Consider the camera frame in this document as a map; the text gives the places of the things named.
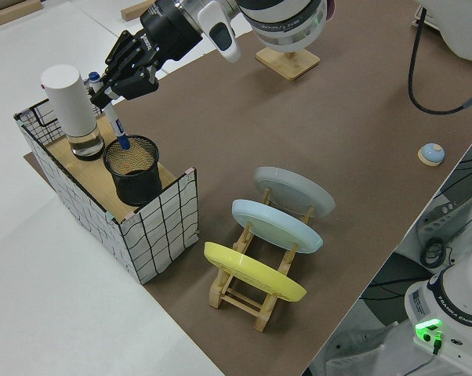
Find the light blue plate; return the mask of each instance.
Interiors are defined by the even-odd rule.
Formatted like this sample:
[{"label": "light blue plate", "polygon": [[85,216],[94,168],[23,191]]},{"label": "light blue plate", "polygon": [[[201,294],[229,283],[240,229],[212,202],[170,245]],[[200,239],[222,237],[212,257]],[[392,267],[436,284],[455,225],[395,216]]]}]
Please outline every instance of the light blue plate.
[{"label": "light blue plate", "polygon": [[297,244],[298,253],[314,253],[323,245],[322,238],[308,225],[265,204],[235,200],[232,212],[243,227],[251,224],[251,233],[288,251]]},{"label": "light blue plate", "polygon": [[311,217],[324,217],[336,206],[330,193],[295,172],[259,167],[253,178],[260,191],[270,188],[270,202],[291,213],[305,215],[312,206]]}]

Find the white table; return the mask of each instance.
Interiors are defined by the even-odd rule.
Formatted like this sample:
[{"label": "white table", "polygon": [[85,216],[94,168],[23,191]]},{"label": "white table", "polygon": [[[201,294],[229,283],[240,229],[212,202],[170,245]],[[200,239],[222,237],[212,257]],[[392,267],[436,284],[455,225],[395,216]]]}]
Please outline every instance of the white table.
[{"label": "white table", "polygon": [[[129,1],[43,4],[0,26],[0,375],[220,374],[23,159],[13,114],[45,98],[44,69],[102,71],[121,31],[140,29],[120,18]],[[158,76],[212,49],[204,40]]]}]

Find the white grid basket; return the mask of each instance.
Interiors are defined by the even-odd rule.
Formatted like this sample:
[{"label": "white grid basket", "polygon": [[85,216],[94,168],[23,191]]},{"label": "white grid basket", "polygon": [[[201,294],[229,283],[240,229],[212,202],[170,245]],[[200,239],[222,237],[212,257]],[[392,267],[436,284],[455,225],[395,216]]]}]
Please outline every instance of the white grid basket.
[{"label": "white grid basket", "polygon": [[189,168],[150,203],[119,223],[46,149],[64,135],[46,99],[15,115],[33,155],[73,216],[139,283],[163,272],[198,240],[196,170]]}]

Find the small bottle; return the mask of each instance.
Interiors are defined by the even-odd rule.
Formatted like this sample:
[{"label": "small bottle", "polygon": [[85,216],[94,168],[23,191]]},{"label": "small bottle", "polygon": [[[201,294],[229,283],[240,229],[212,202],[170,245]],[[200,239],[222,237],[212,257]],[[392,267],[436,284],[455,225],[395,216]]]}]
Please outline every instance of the small bottle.
[{"label": "small bottle", "polygon": [[79,70],[55,65],[41,74],[41,83],[72,153],[83,161],[98,159],[105,145]]}]

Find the brown table surface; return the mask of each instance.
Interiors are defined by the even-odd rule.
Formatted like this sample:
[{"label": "brown table surface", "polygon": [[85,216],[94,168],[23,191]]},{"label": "brown table surface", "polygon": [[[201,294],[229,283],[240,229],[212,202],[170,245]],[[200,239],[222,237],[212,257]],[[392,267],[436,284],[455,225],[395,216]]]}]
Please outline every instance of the brown table surface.
[{"label": "brown table surface", "polygon": [[[407,97],[417,4],[336,5],[308,48],[320,64],[296,81],[257,62],[263,46],[246,34],[236,64],[212,52],[163,78],[156,93],[117,105],[127,131],[152,138],[174,175],[198,169],[200,241],[145,288],[227,375],[300,375],[472,143],[472,108],[436,117]],[[425,31],[415,92],[431,108],[456,107],[472,95],[472,62]],[[437,168],[417,158],[431,142],[446,151]],[[292,264],[306,296],[278,302],[259,333],[248,313],[209,306],[216,268],[203,244],[237,240],[231,203],[260,199],[252,174],[264,165],[314,180],[337,206],[310,223],[323,248]],[[276,267],[282,257],[259,240],[249,255]]]}]

